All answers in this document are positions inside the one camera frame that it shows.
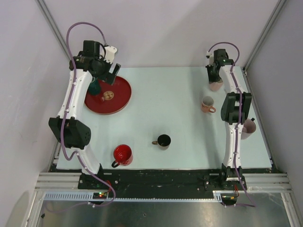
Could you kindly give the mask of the light pink tall mug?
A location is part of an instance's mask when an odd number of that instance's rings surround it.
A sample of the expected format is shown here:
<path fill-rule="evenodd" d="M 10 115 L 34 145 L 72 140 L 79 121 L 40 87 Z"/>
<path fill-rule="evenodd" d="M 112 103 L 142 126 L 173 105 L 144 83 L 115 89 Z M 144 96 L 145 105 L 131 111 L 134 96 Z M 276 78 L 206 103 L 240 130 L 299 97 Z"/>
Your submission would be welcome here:
<path fill-rule="evenodd" d="M 213 92 L 218 91 L 222 86 L 223 86 L 222 80 L 209 83 L 209 89 Z"/>

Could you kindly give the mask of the dark green mug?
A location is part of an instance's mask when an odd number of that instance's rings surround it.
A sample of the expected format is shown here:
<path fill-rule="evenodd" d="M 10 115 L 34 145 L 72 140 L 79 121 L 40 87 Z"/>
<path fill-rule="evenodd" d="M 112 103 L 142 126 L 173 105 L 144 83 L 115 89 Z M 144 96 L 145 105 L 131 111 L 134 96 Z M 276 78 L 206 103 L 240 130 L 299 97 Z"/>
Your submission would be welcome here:
<path fill-rule="evenodd" d="M 101 92 L 101 86 L 99 84 L 99 81 L 97 78 L 93 77 L 89 87 L 88 87 L 88 92 L 92 95 L 92 96 L 96 96 Z"/>

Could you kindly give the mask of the small pink mug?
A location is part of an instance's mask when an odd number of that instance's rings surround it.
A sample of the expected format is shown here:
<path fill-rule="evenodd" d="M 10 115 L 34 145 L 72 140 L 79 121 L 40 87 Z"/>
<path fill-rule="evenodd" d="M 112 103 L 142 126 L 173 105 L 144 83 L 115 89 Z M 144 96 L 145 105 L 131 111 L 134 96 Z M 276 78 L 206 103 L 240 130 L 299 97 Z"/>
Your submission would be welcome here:
<path fill-rule="evenodd" d="M 214 100 L 210 96 L 205 96 L 202 98 L 201 110 L 203 113 L 215 113 L 216 108 L 214 107 Z"/>

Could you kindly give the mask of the mauve pink mug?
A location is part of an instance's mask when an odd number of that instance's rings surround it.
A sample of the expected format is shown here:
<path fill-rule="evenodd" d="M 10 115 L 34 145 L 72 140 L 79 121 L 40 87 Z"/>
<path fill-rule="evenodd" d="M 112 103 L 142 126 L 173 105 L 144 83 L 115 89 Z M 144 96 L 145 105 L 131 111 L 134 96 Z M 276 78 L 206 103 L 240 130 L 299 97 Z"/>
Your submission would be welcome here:
<path fill-rule="evenodd" d="M 241 139 L 245 140 L 256 131 L 255 118 L 246 119 L 241 133 Z"/>

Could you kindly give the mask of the brown speckled mug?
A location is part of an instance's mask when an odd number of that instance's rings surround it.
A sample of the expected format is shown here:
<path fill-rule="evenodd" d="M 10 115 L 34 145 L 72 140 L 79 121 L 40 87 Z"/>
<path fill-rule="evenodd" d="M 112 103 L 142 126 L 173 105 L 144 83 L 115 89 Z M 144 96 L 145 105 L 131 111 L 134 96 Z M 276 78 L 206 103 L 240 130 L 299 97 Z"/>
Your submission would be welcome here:
<path fill-rule="evenodd" d="M 166 150 L 171 144 L 171 137 L 167 134 L 160 135 L 157 140 L 152 142 L 152 145 L 158 146 L 162 150 Z"/>

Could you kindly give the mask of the red mug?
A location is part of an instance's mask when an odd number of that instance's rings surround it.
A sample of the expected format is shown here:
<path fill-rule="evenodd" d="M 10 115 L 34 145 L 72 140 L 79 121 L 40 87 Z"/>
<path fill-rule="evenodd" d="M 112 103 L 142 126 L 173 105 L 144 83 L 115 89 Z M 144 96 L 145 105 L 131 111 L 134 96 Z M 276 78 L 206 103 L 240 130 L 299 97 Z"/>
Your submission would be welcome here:
<path fill-rule="evenodd" d="M 128 166 L 133 161 L 131 148 L 126 144 L 118 145 L 113 152 L 114 161 L 111 164 L 113 168 L 118 166 Z"/>

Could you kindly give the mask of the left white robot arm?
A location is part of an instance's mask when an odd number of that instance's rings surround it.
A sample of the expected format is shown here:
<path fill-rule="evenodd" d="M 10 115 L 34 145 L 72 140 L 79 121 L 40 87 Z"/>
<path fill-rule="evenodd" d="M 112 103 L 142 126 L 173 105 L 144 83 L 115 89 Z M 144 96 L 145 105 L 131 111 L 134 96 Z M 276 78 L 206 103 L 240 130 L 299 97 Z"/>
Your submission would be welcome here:
<path fill-rule="evenodd" d="M 71 56 L 69 62 L 70 79 L 63 104 L 57 116 L 48 121 L 65 159 L 77 157 L 83 173 L 91 174 L 88 182 L 95 189 L 105 184 L 105 177 L 99 173 L 102 166 L 91 148 L 91 129 L 82 122 L 82 109 L 87 92 L 100 94 L 99 81 L 114 83 L 121 68 L 116 64 L 110 72 L 117 51 L 116 47 L 100 42 L 83 42 L 83 50 Z"/>

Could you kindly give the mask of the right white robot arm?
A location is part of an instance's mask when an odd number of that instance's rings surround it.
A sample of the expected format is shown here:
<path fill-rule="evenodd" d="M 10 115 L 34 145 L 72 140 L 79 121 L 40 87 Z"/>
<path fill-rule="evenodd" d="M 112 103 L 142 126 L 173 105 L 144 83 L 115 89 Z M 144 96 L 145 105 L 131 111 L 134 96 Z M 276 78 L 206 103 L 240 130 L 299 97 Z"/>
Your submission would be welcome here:
<path fill-rule="evenodd" d="M 217 49 L 206 56 L 209 83 L 222 81 L 226 97 L 221 107 L 221 119 L 226 129 L 225 155 L 218 177 L 207 181 L 212 189 L 234 190 L 245 184 L 242 176 L 240 147 L 244 123 L 249 115 L 252 95 L 246 92 L 236 76 L 235 62 L 229 59 L 225 49 Z"/>

